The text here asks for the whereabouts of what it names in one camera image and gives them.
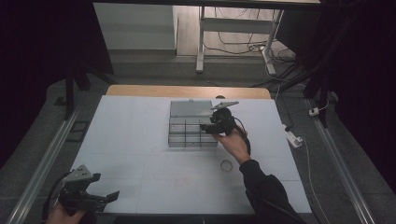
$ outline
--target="power strip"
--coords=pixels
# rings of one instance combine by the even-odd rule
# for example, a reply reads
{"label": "power strip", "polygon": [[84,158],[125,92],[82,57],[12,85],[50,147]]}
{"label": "power strip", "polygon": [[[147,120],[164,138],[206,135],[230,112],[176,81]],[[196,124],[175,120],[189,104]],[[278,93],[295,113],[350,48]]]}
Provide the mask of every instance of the power strip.
{"label": "power strip", "polygon": [[286,125],[283,125],[283,127],[285,128],[286,138],[292,147],[297,148],[303,145],[303,138],[296,137],[291,131],[286,131],[288,128]]}

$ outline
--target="metal rail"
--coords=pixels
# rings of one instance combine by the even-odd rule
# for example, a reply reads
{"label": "metal rail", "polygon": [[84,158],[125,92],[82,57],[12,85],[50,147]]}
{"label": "metal rail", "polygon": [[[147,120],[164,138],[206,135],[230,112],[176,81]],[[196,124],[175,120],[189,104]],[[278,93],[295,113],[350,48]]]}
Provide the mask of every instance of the metal rail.
{"label": "metal rail", "polygon": [[38,192],[40,191],[45,179],[47,178],[48,173],[50,172],[52,164],[55,162],[55,159],[57,158],[58,153],[64,144],[64,140],[66,139],[67,134],[69,133],[74,121],[76,120],[85,96],[86,93],[84,92],[81,94],[81,96],[77,98],[76,109],[73,111],[70,118],[62,123],[61,127],[58,129],[57,133],[53,137],[46,153],[43,156],[43,159],[41,159],[41,162],[35,169],[35,173],[33,174],[28,185],[26,186],[22,196],[18,200],[17,205],[14,207],[14,210],[9,216],[7,223],[19,224],[23,223],[26,219]]}
{"label": "metal rail", "polygon": [[358,214],[361,223],[374,224],[374,218],[371,215],[370,209],[361,195],[361,191],[356,185],[351,173],[349,172],[346,163],[344,162],[337,146],[332,140],[332,136],[328,129],[324,128],[318,118],[315,118],[315,125],[317,126],[318,132],[329,151],[332,162],[334,163],[335,169],[340,175],[341,181],[343,182],[344,188],[348,193],[353,206]]}

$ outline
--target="metal frame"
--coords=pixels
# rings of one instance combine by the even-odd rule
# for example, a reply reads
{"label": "metal frame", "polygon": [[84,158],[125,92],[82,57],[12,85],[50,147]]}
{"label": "metal frame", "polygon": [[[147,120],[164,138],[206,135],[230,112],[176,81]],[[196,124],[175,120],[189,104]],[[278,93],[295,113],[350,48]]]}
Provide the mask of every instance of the metal frame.
{"label": "metal frame", "polygon": [[353,180],[352,174],[349,172],[346,163],[344,162],[341,153],[339,152],[332,136],[327,128],[324,128],[318,118],[315,118],[315,125],[317,126],[318,132],[326,146],[330,158],[335,166],[335,170],[339,174],[341,181],[343,182],[344,188],[348,193],[350,200],[356,210],[356,213],[364,224],[375,224],[374,218],[371,211],[364,200],[359,187]]}
{"label": "metal frame", "polygon": [[35,169],[35,173],[27,184],[23,194],[17,202],[17,205],[14,207],[14,210],[9,216],[7,223],[23,223],[26,219],[30,208],[33,205],[33,202],[35,201],[35,197],[43,186],[44,181],[46,180],[47,175],[50,172],[52,164],[55,162],[55,159],[64,144],[66,136],[72,128],[74,121],[76,120],[85,96],[86,93],[84,92],[80,97],[77,98],[77,106],[75,110],[70,115],[70,118],[68,120],[64,120],[61,127],[58,129],[57,133],[53,137],[46,153],[43,156],[43,159]]}
{"label": "metal frame", "polygon": [[289,10],[321,10],[316,0],[302,1],[271,1],[271,0],[93,0],[94,3],[120,3],[165,6],[196,6],[196,7],[248,7]]}
{"label": "metal frame", "polygon": [[204,72],[204,32],[210,31],[269,35],[265,49],[262,51],[262,57],[266,63],[268,74],[275,75],[276,70],[272,64],[269,52],[271,50],[271,45],[274,41],[277,26],[279,25],[282,13],[283,10],[279,10],[276,18],[273,21],[218,19],[205,18],[205,7],[201,7],[196,72]]}

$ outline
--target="dark floor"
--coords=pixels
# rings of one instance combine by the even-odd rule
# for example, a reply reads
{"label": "dark floor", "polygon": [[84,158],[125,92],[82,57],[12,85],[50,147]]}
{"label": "dark floor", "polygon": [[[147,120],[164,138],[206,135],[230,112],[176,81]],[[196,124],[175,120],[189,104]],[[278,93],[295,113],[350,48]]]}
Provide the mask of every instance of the dark floor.
{"label": "dark floor", "polygon": [[[262,59],[249,59],[248,61],[245,59],[205,59],[205,71],[201,75],[195,73],[194,59],[191,58],[133,57],[132,60],[126,59],[121,63],[113,60],[113,65],[116,73],[113,78],[120,84],[250,87],[271,80],[263,72]],[[280,64],[276,68],[278,71],[282,71],[286,67],[286,65]],[[101,96],[106,93],[108,88],[107,83],[95,76],[90,76],[90,81],[92,88],[86,94],[76,122],[91,121]],[[300,172],[308,201],[320,223],[327,223],[326,217],[330,223],[361,223],[318,134],[314,120],[307,115],[309,107],[302,96],[303,89],[303,86],[297,86],[278,96],[276,96],[276,92],[273,92],[273,98],[276,98],[282,121],[288,126],[292,126],[291,130],[294,134],[303,137],[306,143],[306,145],[291,151]],[[63,81],[49,87],[47,102],[41,113],[14,155],[0,171],[0,223],[6,223],[63,121],[64,106],[54,105],[59,97],[64,97]],[[317,103],[315,99],[311,99],[309,102],[311,105]],[[335,102],[331,101],[327,108],[328,129],[368,203],[375,222],[396,223],[396,212],[393,209],[396,207],[395,195],[366,156],[364,150],[337,118],[333,110],[334,104]],[[49,193],[50,186],[60,174],[72,168],[71,165],[81,142],[70,141],[79,139],[78,133],[70,133],[68,139],[69,141],[64,143],[25,223],[39,222],[42,204]],[[311,175],[308,173],[307,150],[309,151]],[[309,176],[318,199],[311,188]],[[307,223],[319,223],[312,214],[304,214],[302,217]],[[101,215],[98,223],[111,223],[113,219],[114,216]]]}

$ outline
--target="wooden board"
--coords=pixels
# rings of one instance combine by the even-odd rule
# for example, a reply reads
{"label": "wooden board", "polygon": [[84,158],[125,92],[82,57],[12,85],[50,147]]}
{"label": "wooden board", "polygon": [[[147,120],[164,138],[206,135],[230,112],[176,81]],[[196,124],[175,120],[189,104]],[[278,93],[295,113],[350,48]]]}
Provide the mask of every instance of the wooden board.
{"label": "wooden board", "polygon": [[218,95],[222,95],[228,99],[271,99],[270,92],[267,89],[231,87],[113,85],[108,88],[106,95],[208,99],[214,99]]}

